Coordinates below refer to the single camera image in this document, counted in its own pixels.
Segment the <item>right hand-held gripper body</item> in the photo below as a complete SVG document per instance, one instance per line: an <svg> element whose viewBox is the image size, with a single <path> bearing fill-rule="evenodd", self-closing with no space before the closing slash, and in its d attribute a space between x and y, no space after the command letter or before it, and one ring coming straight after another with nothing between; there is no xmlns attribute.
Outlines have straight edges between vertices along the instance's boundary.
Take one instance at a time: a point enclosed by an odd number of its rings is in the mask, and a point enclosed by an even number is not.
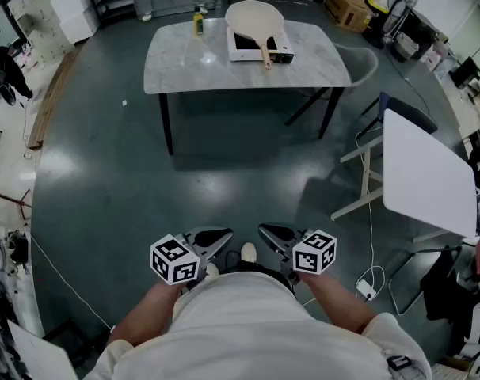
<svg viewBox="0 0 480 380"><path fill-rule="evenodd" d="M337 239L322 230L306 230L293 241L292 258L281 261L281 273L292 284L301 273L321 275L336 260Z"/></svg>

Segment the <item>white induction cooktop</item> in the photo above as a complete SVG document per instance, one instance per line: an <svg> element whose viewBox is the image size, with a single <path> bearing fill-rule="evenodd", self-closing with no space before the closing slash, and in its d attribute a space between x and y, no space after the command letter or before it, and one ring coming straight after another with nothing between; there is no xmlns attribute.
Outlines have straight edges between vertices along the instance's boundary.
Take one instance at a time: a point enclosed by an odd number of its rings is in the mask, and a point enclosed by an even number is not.
<svg viewBox="0 0 480 380"><path fill-rule="evenodd" d="M227 48L229 60L232 62L263 61L261 49L256 42L238 35L230 26L227 27ZM267 49L273 63L291 63L294 58L294 52L284 30L267 40Z"/></svg>

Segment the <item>cream frying pan wooden handle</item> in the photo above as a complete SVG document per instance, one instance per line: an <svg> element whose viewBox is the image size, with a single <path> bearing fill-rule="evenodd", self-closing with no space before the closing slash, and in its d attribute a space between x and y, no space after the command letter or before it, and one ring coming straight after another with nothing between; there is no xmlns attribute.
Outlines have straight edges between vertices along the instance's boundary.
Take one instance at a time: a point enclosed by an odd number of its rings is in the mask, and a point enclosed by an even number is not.
<svg viewBox="0 0 480 380"><path fill-rule="evenodd" d="M274 6L258 0L245 0L232 4L225 20L232 30L253 40L261 49L265 68L272 69L269 57L268 39L282 32L284 17Z"/></svg>

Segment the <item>person's right forearm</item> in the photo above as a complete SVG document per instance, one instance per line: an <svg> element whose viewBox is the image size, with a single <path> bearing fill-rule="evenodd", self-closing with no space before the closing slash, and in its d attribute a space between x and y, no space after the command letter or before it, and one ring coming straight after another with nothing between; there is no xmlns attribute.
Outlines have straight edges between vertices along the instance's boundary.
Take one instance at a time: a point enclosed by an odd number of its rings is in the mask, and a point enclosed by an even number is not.
<svg viewBox="0 0 480 380"><path fill-rule="evenodd" d="M321 275L299 273L333 325L361 334L376 317L374 310L327 272Z"/></svg>

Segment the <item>person's left forearm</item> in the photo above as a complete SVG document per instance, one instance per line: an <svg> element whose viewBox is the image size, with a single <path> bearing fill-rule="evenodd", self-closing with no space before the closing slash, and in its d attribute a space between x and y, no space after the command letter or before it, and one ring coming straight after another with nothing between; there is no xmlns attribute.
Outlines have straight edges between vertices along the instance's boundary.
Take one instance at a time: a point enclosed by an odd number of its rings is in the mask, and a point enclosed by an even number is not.
<svg viewBox="0 0 480 380"><path fill-rule="evenodd" d="M184 283L169 285L156 283L135 308L114 327L107 345L124 340L133 347L154 339L163 333L181 295Z"/></svg>

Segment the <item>person's black trousers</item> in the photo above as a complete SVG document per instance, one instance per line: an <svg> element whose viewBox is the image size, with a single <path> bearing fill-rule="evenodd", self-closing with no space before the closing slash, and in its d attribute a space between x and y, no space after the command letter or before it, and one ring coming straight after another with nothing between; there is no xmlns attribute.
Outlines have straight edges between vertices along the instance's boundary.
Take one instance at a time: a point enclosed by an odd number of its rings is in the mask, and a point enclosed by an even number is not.
<svg viewBox="0 0 480 380"><path fill-rule="evenodd" d="M256 272L256 273L264 274L266 276L270 276L277 282L284 285L292 294L295 293L293 286L280 272L266 268L265 266L258 264L256 261L254 262L246 261L243 259L243 256L240 253L236 251L234 251L234 253L236 253L239 256L239 260L236 264L237 272Z"/></svg>

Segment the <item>white power strip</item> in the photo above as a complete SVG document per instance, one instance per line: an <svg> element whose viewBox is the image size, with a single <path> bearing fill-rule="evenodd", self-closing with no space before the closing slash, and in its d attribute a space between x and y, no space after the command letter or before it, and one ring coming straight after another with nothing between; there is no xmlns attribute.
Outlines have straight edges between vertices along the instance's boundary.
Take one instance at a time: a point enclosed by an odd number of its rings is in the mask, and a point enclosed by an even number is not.
<svg viewBox="0 0 480 380"><path fill-rule="evenodd" d="M373 300L377 295L376 290L365 279L356 282L355 293L361 295L366 301Z"/></svg>

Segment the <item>person's white shirt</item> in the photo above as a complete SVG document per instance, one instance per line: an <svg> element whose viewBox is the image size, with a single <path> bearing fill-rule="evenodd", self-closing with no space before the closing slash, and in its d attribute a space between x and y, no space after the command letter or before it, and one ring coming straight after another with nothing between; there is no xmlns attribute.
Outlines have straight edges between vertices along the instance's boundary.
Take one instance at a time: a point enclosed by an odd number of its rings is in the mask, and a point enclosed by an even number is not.
<svg viewBox="0 0 480 380"><path fill-rule="evenodd" d="M390 371L389 355L412 366ZM272 277L235 272L181 293L160 336L107 345L84 380L432 380L432 369L390 313L350 332Z"/></svg>

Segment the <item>dark blue chair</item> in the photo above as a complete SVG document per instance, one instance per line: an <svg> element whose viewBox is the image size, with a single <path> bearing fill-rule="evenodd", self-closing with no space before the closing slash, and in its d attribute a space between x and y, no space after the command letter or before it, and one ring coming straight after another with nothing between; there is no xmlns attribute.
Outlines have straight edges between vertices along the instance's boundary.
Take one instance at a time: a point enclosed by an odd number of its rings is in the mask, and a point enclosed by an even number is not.
<svg viewBox="0 0 480 380"><path fill-rule="evenodd" d="M360 133L357 134L357 138L360 139L368 131L370 131L375 125L383 125L384 113L387 109L395 112L396 114L407 119L409 122L415 124L423 131L426 131L429 134L433 134L437 131L437 124L433 119L420 110L417 107L407 104L404 101L399 100L398 98L392 97L387 93L380 92L376 99L362 111L361 115L366 115L370 110L375 106L378 106L378 112L372 122L366 126Z"/></svg>

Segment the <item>white board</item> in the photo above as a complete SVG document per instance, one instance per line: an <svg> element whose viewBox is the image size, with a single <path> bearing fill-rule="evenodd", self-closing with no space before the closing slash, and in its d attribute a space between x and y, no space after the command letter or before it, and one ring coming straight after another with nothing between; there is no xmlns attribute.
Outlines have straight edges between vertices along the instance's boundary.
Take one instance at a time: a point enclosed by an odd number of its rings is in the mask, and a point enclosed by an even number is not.
<svg viewBox="0 0 480 380"><path fill-rule="evenodd" d="M11 320L7 323L17 352L33 380L78 380L61 347L31 334Z"/></svg>

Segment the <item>grey marble table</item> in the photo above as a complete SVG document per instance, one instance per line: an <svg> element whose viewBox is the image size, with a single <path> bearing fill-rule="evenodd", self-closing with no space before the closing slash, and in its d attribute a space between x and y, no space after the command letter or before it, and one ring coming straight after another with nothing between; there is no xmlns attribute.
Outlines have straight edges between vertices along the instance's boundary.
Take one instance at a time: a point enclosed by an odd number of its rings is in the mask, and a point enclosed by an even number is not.
<svg viewBox="0 0 480 380"><path fill-rule="evenodd" d="M294 52L289 64L265 69L259 62L231 62L227 23L207 19L205 32L195 36L191 21L161 27L150 43L143 88L159 98L166 145L173 147L168 94L225 89L328 87L338 100L352 81L330 38L316 25L285 21Z"/></svg>

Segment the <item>grey shell chair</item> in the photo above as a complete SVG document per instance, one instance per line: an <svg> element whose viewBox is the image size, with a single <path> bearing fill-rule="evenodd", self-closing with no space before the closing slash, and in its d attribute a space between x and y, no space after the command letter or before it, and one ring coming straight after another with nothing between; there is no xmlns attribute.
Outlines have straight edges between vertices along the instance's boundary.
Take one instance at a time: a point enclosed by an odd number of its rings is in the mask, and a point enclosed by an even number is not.
<svg viewBox="0 0 480 380"><path fill-rule="evenodd" d="M343 94L349 94L375 73L378 59L367 47L346 47L340 44L334 44L334 47L349 74L351 84L346 86L343 92Z"/></svg>

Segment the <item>white bucket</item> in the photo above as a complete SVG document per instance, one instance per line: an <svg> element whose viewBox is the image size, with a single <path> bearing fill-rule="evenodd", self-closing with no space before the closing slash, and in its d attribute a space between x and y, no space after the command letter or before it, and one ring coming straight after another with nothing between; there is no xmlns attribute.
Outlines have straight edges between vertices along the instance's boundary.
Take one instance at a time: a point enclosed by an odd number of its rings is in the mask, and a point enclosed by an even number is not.
<svg viewBox="0 0 480 380"><path fill-rule="evenodd" d="M415 43L404 32L399 32L394 38L392 45L392 54L400 62L410 59L419 49L419 45Z"/></svg>

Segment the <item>black monitor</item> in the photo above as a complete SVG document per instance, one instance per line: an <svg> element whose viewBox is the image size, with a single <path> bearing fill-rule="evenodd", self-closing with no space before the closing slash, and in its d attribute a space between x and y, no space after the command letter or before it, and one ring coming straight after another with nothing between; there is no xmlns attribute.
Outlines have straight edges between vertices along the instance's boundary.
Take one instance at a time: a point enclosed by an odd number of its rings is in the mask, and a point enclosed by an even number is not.
<svg viewBox="0 0 480 380"><path fill-rule="evenodd" d="M474 78L479 79L480 68L469 56L455 69L450 70L450 78L457 89L464 89Z"/></svg>

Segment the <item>white cabinet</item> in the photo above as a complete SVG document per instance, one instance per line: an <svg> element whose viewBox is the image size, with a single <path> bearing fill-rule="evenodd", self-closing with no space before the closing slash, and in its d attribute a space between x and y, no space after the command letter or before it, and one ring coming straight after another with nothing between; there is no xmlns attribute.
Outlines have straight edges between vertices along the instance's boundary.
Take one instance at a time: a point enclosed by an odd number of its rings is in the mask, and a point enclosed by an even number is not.
<svg viewBox="0 0 480 380"><path fill-rule="evenodd" d="M51 0L51 6L59 19L59 27L72 44L89 39L99 28L90 0Z"/></svg>

